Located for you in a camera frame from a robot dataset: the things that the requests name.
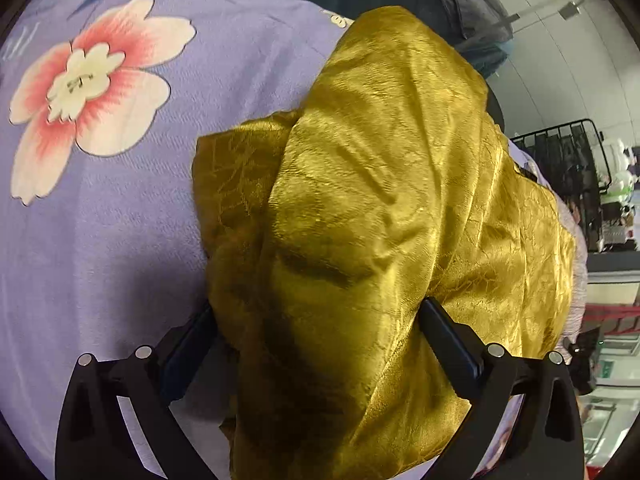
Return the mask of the purple floral bed sheet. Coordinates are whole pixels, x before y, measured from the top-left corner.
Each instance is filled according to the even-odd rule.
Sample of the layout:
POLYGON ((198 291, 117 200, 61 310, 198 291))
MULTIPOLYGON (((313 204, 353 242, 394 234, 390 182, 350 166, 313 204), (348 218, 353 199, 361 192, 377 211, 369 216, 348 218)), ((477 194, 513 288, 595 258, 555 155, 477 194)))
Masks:
MULTIPOLYGON (((60 474, 78 356, 120 358, 210 304, 198 140, 299 108, 358 18, 305 0, 26 6, 1 50, 1 411, 40 474, 60 474)), ((180 416, 232 477, 239 356, 217 328, 235 389, 201 384, 180 416)))

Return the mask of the pink grey white quilt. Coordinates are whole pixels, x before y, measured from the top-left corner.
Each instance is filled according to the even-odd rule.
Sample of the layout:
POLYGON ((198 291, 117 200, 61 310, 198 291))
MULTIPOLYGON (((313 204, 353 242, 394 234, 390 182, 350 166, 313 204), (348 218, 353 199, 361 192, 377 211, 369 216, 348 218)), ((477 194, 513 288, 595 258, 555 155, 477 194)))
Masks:
POLYGON ((571 344, 577 340, 577 336, 582 326, 582 319, 585 315, 587 292, 588 292, 588 249, 584 234, 579 224, 575 221, 574 216, 568 207, 560 200, 558 202, 559 219, 572 237, 574 237, 575 250, 573 260, 573 287, 572 296, 570 296, 570 310, 566 317, 562 334, 554 350, 559 352, 566 364, 570 364, 572 356, 565 348, 564 340, 567 339, 571 344))

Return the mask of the gold satin jacket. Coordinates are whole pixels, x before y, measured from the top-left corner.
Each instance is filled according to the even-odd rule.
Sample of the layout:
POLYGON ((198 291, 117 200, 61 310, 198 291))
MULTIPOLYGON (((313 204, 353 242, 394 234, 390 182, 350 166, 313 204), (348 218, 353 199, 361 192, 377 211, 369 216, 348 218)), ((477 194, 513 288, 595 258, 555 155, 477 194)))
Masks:
POLYGON ((239 356, 235 479, 387 479, 469 405, 416 324, 436 298, 539 358, 572 307, 577 234, 523 174, 484 79, 399 6, 349 27, 303 104, 198 140, 208 298, 239 356))

